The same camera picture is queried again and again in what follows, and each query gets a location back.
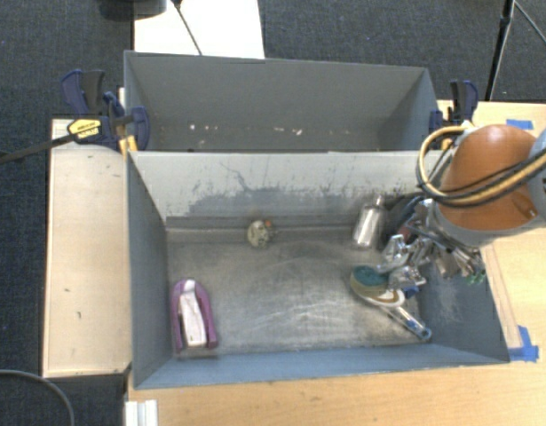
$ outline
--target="metal canister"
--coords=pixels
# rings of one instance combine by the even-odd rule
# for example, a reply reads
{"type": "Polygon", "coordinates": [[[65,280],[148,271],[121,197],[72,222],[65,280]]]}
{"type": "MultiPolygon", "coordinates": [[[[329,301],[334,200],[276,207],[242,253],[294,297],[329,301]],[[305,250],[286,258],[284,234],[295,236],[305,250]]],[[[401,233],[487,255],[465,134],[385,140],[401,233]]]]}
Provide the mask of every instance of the metal canister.
{"type": "Polygon", "coordinates": [[[384,207],[384,197],[378,194],[371,203],[366,203],[361,207],[360,216],[353,229],[353,242],[366,249],[376,247],[386,218],[387,210],[384,207]]]}

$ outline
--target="wooden table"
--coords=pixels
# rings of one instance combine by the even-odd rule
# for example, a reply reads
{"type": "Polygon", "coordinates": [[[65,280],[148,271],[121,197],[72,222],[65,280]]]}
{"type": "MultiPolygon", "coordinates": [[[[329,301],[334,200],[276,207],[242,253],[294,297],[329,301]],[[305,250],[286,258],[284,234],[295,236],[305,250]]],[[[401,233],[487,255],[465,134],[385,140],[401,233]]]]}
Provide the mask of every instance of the wooden table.
{"type": "MultiPolygon", "coordinates": [[[[532,121],[538,134],[546,106],[480,103],[474,122],[510,118],[532,121]]],[[[546,228],[494,247],[514,316],[540,347],[537,363],[173,390],[134,391],[130,383],[129,399],[157,399],[161,426],[546,425],[546,228]]]]}

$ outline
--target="orange object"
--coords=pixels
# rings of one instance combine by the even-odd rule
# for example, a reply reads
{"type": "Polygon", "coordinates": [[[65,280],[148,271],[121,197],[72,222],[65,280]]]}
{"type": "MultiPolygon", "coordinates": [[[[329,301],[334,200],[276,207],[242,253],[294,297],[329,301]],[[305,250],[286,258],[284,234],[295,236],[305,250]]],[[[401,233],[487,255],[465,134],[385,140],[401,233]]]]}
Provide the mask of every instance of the orange object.
{"type": "MultiPolygon", "coordinates": [[[[492,180],[480,179],[526,160],[535,138],[506,125],[485,126],[464,139],[448,166],[440,190],[471,190],[492,180]]],[[[440,204],[442,215],[452,224],[476,231],[501,231],[522,226],[537,216],[526,185],[490,203],[471,208],[440,204]]]]}

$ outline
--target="gray bin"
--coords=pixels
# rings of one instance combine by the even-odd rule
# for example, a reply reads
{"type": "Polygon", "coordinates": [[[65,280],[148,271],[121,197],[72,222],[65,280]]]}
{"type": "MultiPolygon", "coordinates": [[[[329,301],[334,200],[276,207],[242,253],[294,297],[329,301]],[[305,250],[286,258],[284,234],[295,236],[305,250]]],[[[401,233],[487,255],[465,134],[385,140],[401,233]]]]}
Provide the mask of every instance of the gray bin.
{"type": "Polygon", "coordinates": [[[487,282],[428,267],[408,304],[433,331],[424,344],[349,288],[380,257],[352,248],[361,204],[415,190],[436,106],[426,70],[126,52],[125,90],[153,124],[127,163],[136,388],[509,361],[487,282]],[[278,231],[265,250],[245,241],[262,217],[278,231]],[[184,278],[210,295],[215,350],[173,353],[184,278]]]}

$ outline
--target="gray carpet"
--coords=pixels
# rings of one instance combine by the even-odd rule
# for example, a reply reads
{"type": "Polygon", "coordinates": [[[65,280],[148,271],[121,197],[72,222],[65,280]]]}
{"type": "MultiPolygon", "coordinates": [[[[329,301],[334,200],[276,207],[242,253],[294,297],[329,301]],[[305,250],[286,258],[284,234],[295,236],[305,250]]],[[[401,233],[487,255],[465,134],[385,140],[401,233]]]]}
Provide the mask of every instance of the gray carpet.
{"type": "MultiPolygon", "coordinates": [[[[546,35],[546,0],[518,1],[546,35]]],[[[483,96],[503,2],[259,0],[267,57],[428,67],[443,99],[455,78],[472,80],[483,96]]],[[[48,137],[50,119],[69,111],[59,94],[66,72],[100,68],[106,90],[123,84],[131,13],[119,0],[0,0],[0,149],[48,137]]],[[[520,12],[494,99],[546,102],[546,46],[520,12]]],[[[46,172],[46,154],[0,167],[0,368],[32,373],[40,366],[46,172]]],[[[32,411],[58,423],[46,415],[61,405],[44,402],[38,386],[3,383],[12,392],[0,397],[0,424],[32,424],[32,411]]],[[[120,423],[122,383],[64,382],[77,424],[120,423]]]]}

